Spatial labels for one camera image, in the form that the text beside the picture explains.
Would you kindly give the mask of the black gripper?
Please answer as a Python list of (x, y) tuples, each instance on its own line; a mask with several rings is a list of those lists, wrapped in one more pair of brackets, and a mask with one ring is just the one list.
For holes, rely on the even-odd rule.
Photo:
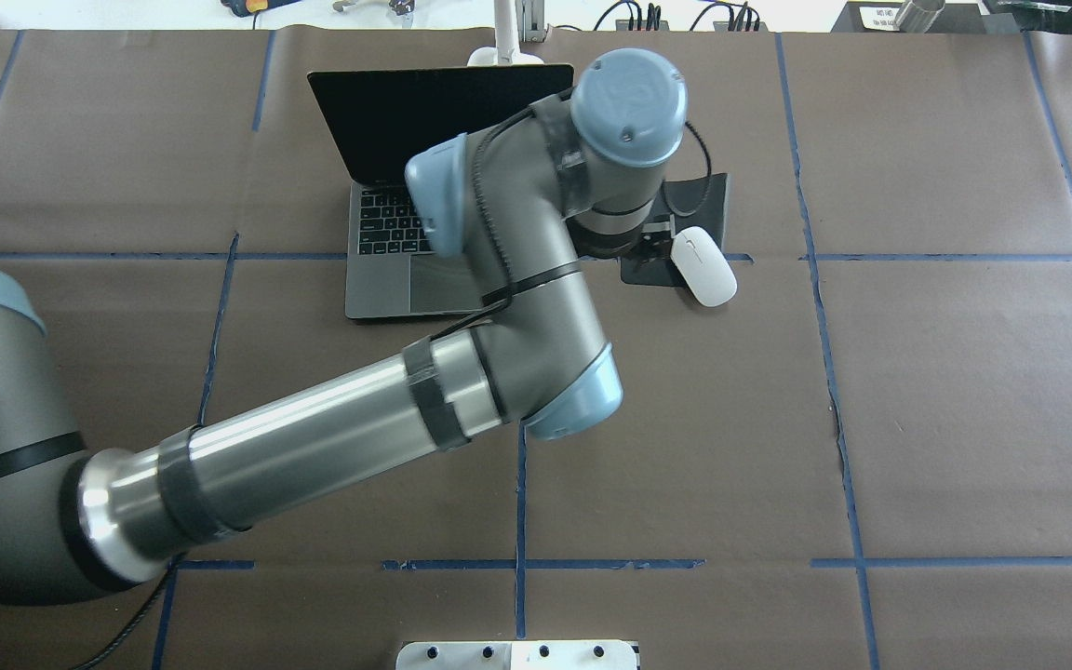
[(579, 256), (597, 259), (634, 259), (639, 263), (666, 259), (676, 234), (676, 217), (647, 215), (638, 226), (625, 232), (600, 233), (584, 225), (582, 215), (574, 217), (574, 249)]

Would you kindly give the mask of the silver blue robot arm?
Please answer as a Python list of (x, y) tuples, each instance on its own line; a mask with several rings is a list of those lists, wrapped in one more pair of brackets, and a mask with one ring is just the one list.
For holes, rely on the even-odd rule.
[(575, 235), (639, 229), (689, 103), (671, 60), (621, 47), (569, 88), (406, 157), (430, 249), (465, 260), (479, 308), (142, 452), (86, 445), (46, 324), (0, 271), (0, 605), (136, 589), (193, 548), (502, 425), (557, 440), (607, 420), (624, 390)]

